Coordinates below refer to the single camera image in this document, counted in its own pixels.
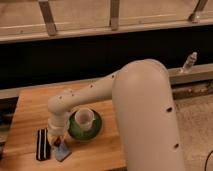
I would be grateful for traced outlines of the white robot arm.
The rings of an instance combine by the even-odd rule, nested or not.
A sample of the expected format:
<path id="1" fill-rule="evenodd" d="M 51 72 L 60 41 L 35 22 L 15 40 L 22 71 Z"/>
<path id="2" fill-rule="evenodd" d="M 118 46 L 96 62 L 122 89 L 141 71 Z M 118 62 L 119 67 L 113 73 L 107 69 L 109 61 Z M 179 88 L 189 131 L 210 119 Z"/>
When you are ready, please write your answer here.
<path id="1" fill-rule="evenodd" d="M 67 130 L 67 112 L 110 99 L 128 171 L 185 171 L 169 73 L 157 60 L 133 61 L 76 91 L 48 100 L 48 140 Z"/>

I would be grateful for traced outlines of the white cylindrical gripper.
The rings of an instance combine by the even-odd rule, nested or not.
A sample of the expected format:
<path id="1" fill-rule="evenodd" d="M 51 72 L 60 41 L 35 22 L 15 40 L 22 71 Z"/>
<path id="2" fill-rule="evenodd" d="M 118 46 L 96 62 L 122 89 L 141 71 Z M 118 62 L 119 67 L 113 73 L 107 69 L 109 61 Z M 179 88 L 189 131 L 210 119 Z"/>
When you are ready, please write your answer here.
<path id="1" fill-rule="evenodd" d="M 67 115 L 51 115 L 48 119 L 48 142 L 51 146 L 54 145 L 56 137 L 59 137 L 62 143 L 66 139 L 65 133 L 69 128 L 69 121 Z"/>

